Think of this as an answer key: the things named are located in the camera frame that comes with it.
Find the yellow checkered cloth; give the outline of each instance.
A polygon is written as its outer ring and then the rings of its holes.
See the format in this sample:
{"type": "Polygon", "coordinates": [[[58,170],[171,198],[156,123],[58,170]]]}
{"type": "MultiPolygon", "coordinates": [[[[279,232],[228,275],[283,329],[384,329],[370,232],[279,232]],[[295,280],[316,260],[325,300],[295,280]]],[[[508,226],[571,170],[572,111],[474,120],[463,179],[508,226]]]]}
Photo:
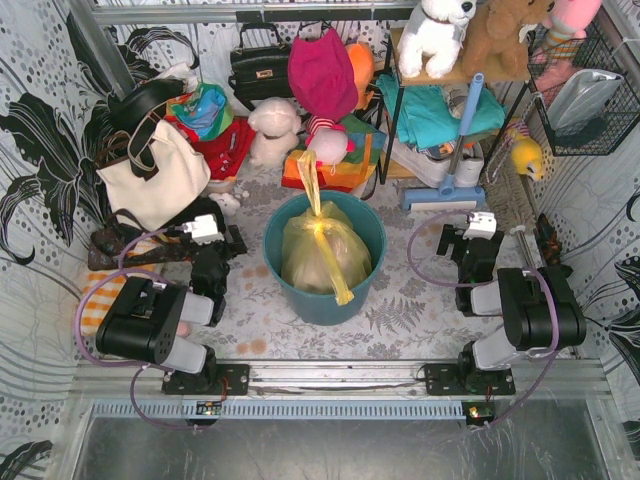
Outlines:
{"type": "MultiPolygon", "coordinates": [[[[132,252],[129,252],[128,256],[140,255],[155,248],[156,246],[157,243],[151,239],[142,240],[136,245],[132,252]]],[[[162,268],[162,264],[144,265],[139,268],[157,273],[162,268]]],[[[113,272],[114,270],[89,272],[86,285],[82,290],[83,296],[86,295],[100,280],[105,279],[113,272]]],[[[142,277],[143,275],[134,274],[133,276],[142,277]]],[[[98,331],[98,327],[102,323],[102,320],[109,311],[109,308],[111,308],[111,304],[120,293],[120,290],[122,290],[125,282],[126,278],[123,276],[114,278],[111,282],[107,283],[93,294],[91,300],[87,302],[84,312],[82,312],[80,324],[82,326],[83,335],[95,335],[98,331]]]]}

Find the orange toy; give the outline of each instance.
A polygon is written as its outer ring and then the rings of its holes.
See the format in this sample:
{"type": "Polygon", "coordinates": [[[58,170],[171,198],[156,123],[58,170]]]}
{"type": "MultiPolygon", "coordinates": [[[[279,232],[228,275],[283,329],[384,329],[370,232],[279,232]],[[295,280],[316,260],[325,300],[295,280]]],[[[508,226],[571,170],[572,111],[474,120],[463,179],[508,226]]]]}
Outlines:
{"type": "Polygon", "coordinates": [[[524,33],[544,20],[553,0],[491,0],[478,7],[469,22],[462,50],[462,70],[472,76],[484,70],[487,55],[499,54],[505,72],[527,73],[527,44],[524,33]]]}
{"type": "Polygon", "coordinates": [[[353,77],[358,89],[358,103],[356,110],[367,108],[373,91],[367,93],[367,86],[373,78],[373,53],[368,45],[364,43],[352,43],[347,45],[347,53],[351,66],[353,67],[353,77]]]}

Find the white handbag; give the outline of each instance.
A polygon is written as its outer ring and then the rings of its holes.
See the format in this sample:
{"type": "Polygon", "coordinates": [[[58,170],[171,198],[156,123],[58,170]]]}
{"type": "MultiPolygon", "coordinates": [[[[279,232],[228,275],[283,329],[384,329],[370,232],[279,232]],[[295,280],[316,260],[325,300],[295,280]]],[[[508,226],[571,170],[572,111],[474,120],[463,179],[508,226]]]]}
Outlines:
{"type": "MultiPolygon", "coordinates": [[[[141,226],[157,230],[200,195],[211,172],[202,154],[165,120],[156,125],[148,146],[155,161],[152,176],[134,175],[130,156],[110,161],[97,172],[107,187],[112,211],[128,210],[141,226]]],[[[138,226],[121,215],[118,221],[138,226]]]]}

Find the brown teddy bear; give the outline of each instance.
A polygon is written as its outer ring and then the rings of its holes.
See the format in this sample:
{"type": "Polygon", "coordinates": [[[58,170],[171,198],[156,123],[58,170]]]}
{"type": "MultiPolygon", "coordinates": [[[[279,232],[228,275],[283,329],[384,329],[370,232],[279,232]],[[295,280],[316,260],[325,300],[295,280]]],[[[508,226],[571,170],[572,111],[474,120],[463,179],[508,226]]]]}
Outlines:
{"type": "Polygon", "coordinates": [[[478,7],[462,50],[464,73],[482,72],[487,55],[496,53],[509,75],[526,75],[527,44],[522,33],[542,22],[553,5],[553,0],[491,0],[478,7]]]}

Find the blue mop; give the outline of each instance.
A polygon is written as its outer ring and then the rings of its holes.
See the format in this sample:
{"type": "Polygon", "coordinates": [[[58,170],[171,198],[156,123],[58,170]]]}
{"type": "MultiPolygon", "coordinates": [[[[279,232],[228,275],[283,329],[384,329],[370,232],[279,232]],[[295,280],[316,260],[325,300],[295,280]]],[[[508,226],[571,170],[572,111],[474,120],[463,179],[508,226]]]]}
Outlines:
{"type": "Polygon", "coordinates": [[[485,205],[485,194],[482,188],[455,187],[453,184],[456,167],[460,158],[462,158],[464,137],[469,134],[483,83],[484,75],[476,73],[469,86],[469,96],[460,120],[458,140],[449,164],[449,173],[447,173],[437,189],[412,188],[404,190],[401,200],[403,210],[472,210],[485,205]]]}

